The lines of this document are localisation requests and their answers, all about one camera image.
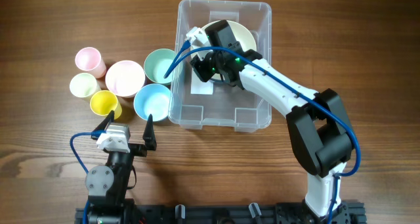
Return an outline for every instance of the brown wooden surface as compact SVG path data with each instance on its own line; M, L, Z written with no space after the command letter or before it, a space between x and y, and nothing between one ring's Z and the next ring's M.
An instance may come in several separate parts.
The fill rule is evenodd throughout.
M73 223L87 191L68 141L101 120L69 92L74 56L93 46L108 65L142 64L173 48L180 1L0 0L0 223ZM341 197L365 202L369 223L420 222L420 0L239 1L272 7L273 67L344 100L363 160ZM140 142L144 121L124 108L121 122ZM157 151L135 160L137 204L274 204L306 194L274 110L253 134L169 121L155 132ZM88 168L106 160L89 139L76 147Z

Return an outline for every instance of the gray plastic container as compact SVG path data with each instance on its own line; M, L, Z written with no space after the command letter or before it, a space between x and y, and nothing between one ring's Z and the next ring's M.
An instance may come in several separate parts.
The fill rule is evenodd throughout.
M257 51L271 64L271 8L260 2L182 0L178 6L175 52L179 52L191 28L216 20L232 20L245 26L257 42ZM169 104L169 119L173 123L186 129L230 126L239 132L254 132L270 125L271 105L239 87L215 83L212 95L191 94L190 60L184 60L173 73Z

